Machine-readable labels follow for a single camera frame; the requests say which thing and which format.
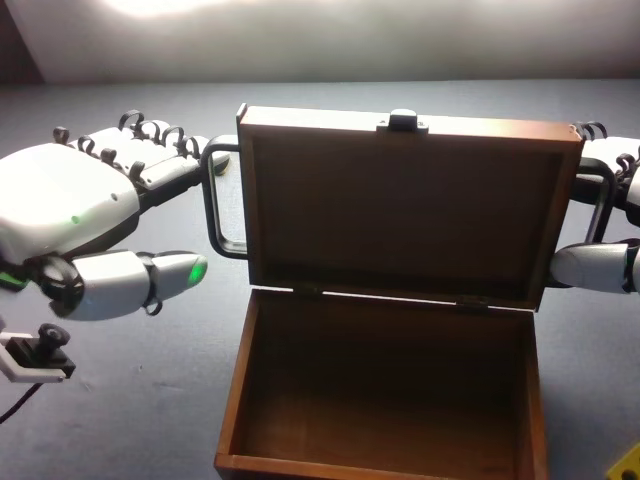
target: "wooden box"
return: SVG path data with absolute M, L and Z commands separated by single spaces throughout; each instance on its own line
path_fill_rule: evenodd
M 225 479 L 547 478 L 533 311 L 581 139 L 389 124 L 407 130 L 361 112 L 239 118 L 251 283 L 292 291 L 251 295 Z

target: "green light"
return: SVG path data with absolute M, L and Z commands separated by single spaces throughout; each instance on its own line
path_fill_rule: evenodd
M 207 273 L 207 264 L 206 263 L 196 263 L 191 269 L 191 273 L 189 274 L 189 280 L 187 283 L 190 287 L 199 284 L 204 278 L 204 274 Z

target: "black cable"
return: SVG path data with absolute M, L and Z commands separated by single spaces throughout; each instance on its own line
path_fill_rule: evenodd
M 38 391 L 38 389 L 42 386 L 41 383 L 34 383 L 33 385 L 31 385 L 31 388 L 29 388 L 29 390 L 27 390 L 27 392 L 20 398 L 20 400 L 18 400 L 15 405 L 13 407 L 11 407 L 9 410 L 7 410 L 4 415 L 2 415 L 0 417 L 0 424 L 4 423 L 6 420 L 8 420 L 14 413 L 16 413 L 18 410 L 20 410 L 20 407 L 22 407 L 22 405 L 25 404 L 25 402 L 27 400 L 29 400 L 34 393 L 36 393 Z

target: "metal handle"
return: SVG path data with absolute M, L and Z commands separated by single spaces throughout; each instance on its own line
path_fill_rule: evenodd
M 586 157 L 580 160 L 578 174 L 602 177 L 600 193 L 595 203 L 587 238 L 585 238 L 585 243 L 601 243 L 616 199 L 616 177 L 602 160 Z
M 218 193 L 216 191 L 216 180 L 213 174 L 211 155 L 214 152 L 238 152 L 240 145 L 238 137 L 235 135 L 222 135 L 213 138 L 204 147 L 200 156 L 200 171 L 202 173 L 202 195 L 204 198 L 204 209 L 207 215 L 207 228 L 209 230 L 209 241 L 213 249 L 227 258 L 246 260 L 247 244 L 234 242 L 222 234 L 220 226 L 220 211 L 218 209 Z

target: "white wall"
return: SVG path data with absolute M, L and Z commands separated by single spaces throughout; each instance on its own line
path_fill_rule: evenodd
M 640 75 L 640 0 L 8 0 L 48 82 Z

